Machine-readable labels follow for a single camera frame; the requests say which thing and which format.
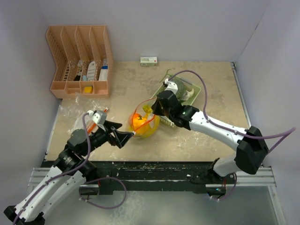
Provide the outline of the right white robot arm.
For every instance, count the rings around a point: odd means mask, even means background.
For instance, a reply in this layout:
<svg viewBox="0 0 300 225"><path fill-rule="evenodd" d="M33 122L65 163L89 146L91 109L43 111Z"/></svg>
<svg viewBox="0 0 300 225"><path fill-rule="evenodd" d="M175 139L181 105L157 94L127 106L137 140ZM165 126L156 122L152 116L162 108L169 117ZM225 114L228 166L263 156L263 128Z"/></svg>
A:
<svg viewBox="0 0 300 225"><path fill-rule="evenodd" d="M254 175L268 154L266 142L260 130L231 126L211 117L191 105L182 105L170 90L157 95L152 111L157 116L165 116L177 127L208 135L235 151L228 157L217 158L209 171L209 180L220 183L225 176L243 171Z"/></svg>

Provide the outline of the orange bell pepper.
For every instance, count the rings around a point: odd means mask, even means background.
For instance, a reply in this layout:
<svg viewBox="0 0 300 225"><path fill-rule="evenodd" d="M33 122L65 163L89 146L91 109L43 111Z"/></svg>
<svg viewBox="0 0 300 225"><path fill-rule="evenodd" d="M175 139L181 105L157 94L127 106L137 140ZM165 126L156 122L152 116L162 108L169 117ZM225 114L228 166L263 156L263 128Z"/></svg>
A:
<svg viewBox="0 0 300 225"><path fill-rule="evenodd" d="M135 113L132 117L132 129L136 131L139 127L141 127L145 122L147 121L146 117L143 117L142 115Z"/></svg>

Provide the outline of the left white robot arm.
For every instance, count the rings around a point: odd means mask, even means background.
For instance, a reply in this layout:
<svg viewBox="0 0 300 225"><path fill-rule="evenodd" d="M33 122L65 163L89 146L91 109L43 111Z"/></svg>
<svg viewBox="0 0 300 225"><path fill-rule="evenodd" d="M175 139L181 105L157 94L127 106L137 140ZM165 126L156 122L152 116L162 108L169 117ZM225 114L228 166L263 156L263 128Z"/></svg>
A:
<svg viewBox="0 0 300 225"><path fill-rule="evenodd" d="M97 167L88 160L93 150L104 143L121 149L135 135L118 131L121 126L105 121L95 132L88 133L85 127L73 131L43 180L22 202L4 210L7 218L14 225L43 225L51 207L81 184L91 184L98 177Z"/></svg>

